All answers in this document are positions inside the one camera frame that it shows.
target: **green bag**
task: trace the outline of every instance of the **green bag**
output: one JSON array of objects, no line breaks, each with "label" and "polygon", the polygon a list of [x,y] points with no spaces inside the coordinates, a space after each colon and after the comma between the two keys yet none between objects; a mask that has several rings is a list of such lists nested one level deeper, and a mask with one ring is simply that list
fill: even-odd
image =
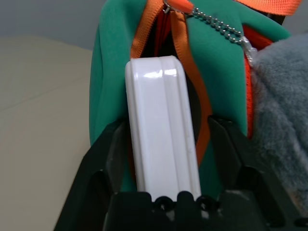
[{"label": "green bag", "polygon": [[[229,24],[247,36],[246,30],[243,31],[243,25],[245,25],[251,39],[260,40],[254,41],[253,45],[256,47],[263,48],[263,43],[269,40],[275,42],[289,36],[289,33],[279,24],[238,2],[192,0],[192,3],[205,14]],[[157,18],[153,15],[158,15],[163,9],[163,0],[108,0],[104,5],[96,34],[91,67],[91,144],[108,124],[128,117],[125,65],[131,57],[136,55],[135,52],[132,54],[132,50],[139,50],[142,57],[146,56],[144,50],[151,47],[150,43],[153,42],[151,38],[155,38],[158,32]],[[172,42],[178,39],[175,31],[181,33],[181,30],[177,28],[176,13],[171,12],[170,14],[173,14],[171,15],[172,39],[170,40]],[[143,20],[153,21],[152,29],[143,31],[144,34],[148,33],[147,44],[149,46],[140,45],[142,43],[136,40],[137,34],[142,32],[140,28],[142,24],[144,25]],[[252,124],[247,117],[247,93],[249,93],[247,87],[250,82],[247,77],[242,47],[225,39],[219,31],[199,18],[186,17],[181,22],[178,18],[178,21],[186,26],[186,37],[189,42],[187,47],[190,49],[188,54],[192,55],[193,65],[196,66],[202,78],[202,84],[206,87],[207,96],[202,97],[208,97],[211,113],[236,122],[241,131],[247,135],[249,124]],[[186,73],[191,72],[189,68],[185,68],[187,64],[184,65],[184,62],[182,64]],[[218,180],[211,142],[207,140],[198,142],[201,145],[206,143],[204,145],[206,153],[199,170],[202,194],[217,197],[222,188]],[[128,164],[122,190],[136,190]]]}]

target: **black plastic part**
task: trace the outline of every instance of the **black plastic part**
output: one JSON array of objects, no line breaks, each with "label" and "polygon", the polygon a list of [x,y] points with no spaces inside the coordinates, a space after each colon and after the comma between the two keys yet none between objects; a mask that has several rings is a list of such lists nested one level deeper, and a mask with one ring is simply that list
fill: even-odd
[{"label": "black plastic part", "polygon": [[111,196],[120,190],[127,125],[106,127],[79,166],[55,231],[101,231]]},{"label": "black plastic part", "polygon": [[211,116],[208,122],[223,187],[251,191],[267,226],[296,230],[299,212],[273,171],[254,154],[249,139],[230,121]]},{"label": "black plastic part", "polygon": [[[212,198],[200,198],[214,202]],[[207,211],[200,207],[200,200],[194,201],[189,192],[180,192],[174,208],[166,211],[157,206],[157,200],[152,203],[146,192],[121,192],[112,198],[103,231],[304,230],[296,225],[268,227],[250,191],[227,190],[220,196],[220,206]]]}]

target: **orange strap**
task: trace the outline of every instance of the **orange strap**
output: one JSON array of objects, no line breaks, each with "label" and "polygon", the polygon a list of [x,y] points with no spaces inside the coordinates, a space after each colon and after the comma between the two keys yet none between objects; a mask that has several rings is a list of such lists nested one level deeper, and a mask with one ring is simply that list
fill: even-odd
[{"label": "orange strap", "polygon": [[236,0],[258,11],[277,15],[292,15],[302,0]]},{"label": "orange strap", "polygon": [[198,165],[200,166],[205,154],[208,142],[210,140],[210,132],[207,123],[207,118],[212,114],[211,103],[208,98],[205,84],[198,70],[197,65],[193,60],[193,55],[188,42],[188,28],[186,25],[185,15],[178,12],[171,12],[171,30],[174,42],[174,47],[178,58],[182,63],[185,72],[193,83],[197,92],[201,106],[201,125],[199,136],[196,144],[196,153]]}]

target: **zipper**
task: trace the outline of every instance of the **zipper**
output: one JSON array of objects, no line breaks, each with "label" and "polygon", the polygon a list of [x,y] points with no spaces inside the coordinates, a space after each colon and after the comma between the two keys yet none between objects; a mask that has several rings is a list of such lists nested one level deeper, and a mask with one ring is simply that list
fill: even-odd
[{"label": "zipper", "polygon": [[131,58],[140,58],[158,14],[164,9],[162,0],[148,0],[130,49]]}]

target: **gray fur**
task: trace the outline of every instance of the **gray fur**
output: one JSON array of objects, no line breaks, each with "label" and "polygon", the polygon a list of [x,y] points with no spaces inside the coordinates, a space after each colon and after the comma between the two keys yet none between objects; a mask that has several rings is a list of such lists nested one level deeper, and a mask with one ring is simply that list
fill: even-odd
[{"label": "gray fur", "polygon": [[252,84],[256,150],[308,216],[308,34],[260,51]]}]

